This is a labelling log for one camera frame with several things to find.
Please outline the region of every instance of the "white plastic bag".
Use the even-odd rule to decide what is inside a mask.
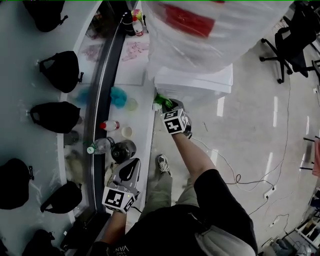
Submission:
[[[159,68],[214,73],[261,39],[291,1],[143,1],[149,78]]]

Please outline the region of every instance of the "shoe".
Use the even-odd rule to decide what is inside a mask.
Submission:
[[[161,173],[168,173],[171,176],[168,159],[164,154],[158,155],[158,166]]]

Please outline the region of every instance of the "tile floor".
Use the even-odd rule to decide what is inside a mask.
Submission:
[[[273,45],[277,29],[279,25],[265,37]],[[310,46],[306,47],[304,54],[308,65],[311,65],[312,59],[320,59]],[[233,64],[232,93],[224,99],[222,116],[217,116],[217,110],[221,112],[220,108],[217,109],[218,101],[201,106],[189,104],[186,105],[186,110],[192,120],[193,136],[211,149],[218,150],[233,167],[235,174],[241,174],[242,182],[258,181],[278,166],[265,177],[270,183],[276,184],[276,191],[263,207],[251,215],[257,243],[261,246],[271,237],[284,235],[284,228],[289,232],[299,225],[307,209],[317,178],[310,171],[299,171],[299,167],[307,146],[311,145],[303,137],[319,136],[320,107],[317,95],[313,92],[313,88],[319,84],[314,72],[309,72],[308,78],[300,73],[294,73],[290,77],[286,74],[285,82],[278,84],[278,64],[274,61],[260,62],[259,56],[272,57],[273,54],[267,45],[258,42]],[[193,142],[212,158],[227,183],[234,182],[232,171],[222,157],[200,142]],[[187,181],[188,171],[174,141],[156,115],[147,193],[157,183],[154,159],[160,153],[168,157],[172,170],[174,204]],[[251,190],[255,185],[239,184],[239,187]],[[264,193],[270,187],[266,182],[260,182],[251,192],[247,192],[236,185],[229,185],[232,194],[248,213],[265,203]],[[280,216],[279,221],[272,228],[269,227],[278,215],[286,214],[289,214],[288,221],[288,216]]]

